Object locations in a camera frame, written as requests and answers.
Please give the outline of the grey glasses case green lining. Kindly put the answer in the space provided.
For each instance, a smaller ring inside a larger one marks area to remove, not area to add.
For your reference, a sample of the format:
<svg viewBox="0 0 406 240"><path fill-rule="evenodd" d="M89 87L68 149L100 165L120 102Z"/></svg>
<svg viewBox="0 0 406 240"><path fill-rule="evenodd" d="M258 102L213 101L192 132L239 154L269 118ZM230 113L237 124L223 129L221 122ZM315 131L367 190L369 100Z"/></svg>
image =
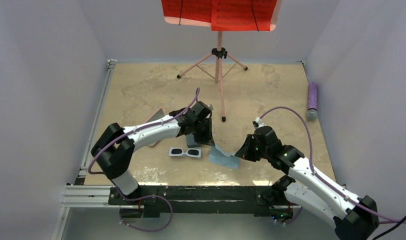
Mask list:
<svg viewBox="0 0 406 240"><path fill-rule="evenodd" d="M189 134L186 136L186 145L188 148L200 148L201 147L200 143L195 142L193 134Z"/></svg>

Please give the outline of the blue cloth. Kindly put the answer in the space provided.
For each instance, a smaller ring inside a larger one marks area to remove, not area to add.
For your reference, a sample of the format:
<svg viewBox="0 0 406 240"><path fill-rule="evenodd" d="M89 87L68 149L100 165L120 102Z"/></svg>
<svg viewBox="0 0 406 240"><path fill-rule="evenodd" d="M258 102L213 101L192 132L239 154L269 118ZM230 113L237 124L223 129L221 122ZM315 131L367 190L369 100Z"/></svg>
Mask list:
<svg viewBox="0 0 406 240"><path fill-rule="evenodd" d="M240 165L240 160L234 155L234 153L225 152L218 145L215 145L210 149L208 159L211 163L228 167L233 170L237 170Z"/></svg>

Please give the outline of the white frame sunglasses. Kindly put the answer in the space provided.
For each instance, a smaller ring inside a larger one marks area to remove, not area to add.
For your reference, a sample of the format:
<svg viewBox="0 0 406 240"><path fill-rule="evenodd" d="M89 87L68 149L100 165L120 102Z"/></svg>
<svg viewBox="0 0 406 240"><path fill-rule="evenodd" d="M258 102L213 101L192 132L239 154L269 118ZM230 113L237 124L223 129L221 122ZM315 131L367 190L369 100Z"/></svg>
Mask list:
<svg viewBox="0 0 406 240"><path fill-rule="evenodd" d="M184 150L180 147L171 147L168 155L170 157L200 158L202 156L202 150L200 148L189 148Z"/></svg>

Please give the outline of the pink glasses case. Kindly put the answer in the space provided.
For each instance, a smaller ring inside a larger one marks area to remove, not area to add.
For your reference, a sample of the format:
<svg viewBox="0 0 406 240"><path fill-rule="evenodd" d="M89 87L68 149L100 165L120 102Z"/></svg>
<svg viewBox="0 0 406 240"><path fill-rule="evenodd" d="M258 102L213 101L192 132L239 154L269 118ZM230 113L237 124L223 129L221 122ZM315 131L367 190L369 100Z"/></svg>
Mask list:
<svg viewBox="0 0 406 240"><path fill-rule="evenodd" d="M152 121L158 120L162 117L165 116L164 110L162 108L159 108L158 110L156 110L154 112L154 114L147 120L146 123L150 123ZM159 143L159 141L153 142L151 144L148 145L149 148L154 148L157 144Z"/></svg>

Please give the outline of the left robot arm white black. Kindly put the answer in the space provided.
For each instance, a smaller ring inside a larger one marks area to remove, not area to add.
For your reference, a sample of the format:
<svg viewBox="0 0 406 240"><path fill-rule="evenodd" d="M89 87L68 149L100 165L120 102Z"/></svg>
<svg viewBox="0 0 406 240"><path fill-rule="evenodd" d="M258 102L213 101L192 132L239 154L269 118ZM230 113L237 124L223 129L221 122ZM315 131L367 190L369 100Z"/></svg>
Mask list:
<svg viewBox="0 0 406 240"><path fill-rule="evenodd" d="M212 109L202 101L191 107L172 111L145 124L121 127L110 124L92 147L90 153L102 173L119 190L129 205L140 199L139 184L129 170L134 152L155 142L193 135L196 143L213 146Z"/></svg>

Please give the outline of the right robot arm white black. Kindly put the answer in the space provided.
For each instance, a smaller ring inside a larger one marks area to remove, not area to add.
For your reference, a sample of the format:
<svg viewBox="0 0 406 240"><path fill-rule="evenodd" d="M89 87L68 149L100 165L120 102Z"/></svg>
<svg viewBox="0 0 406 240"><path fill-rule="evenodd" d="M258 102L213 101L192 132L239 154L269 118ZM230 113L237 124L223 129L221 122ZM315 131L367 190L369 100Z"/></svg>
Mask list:
<svg viewBox="0 0 406 240"><path fill-rule="evenodd" d="M380 225L376 202L369 196L359 197L331 180L292 145L283 145L270 126L260 126L248 134L235 153L243 160L266 159L285 175L272 189L279 204L298 204L331 227L341 240L366 240Z"/></svg>

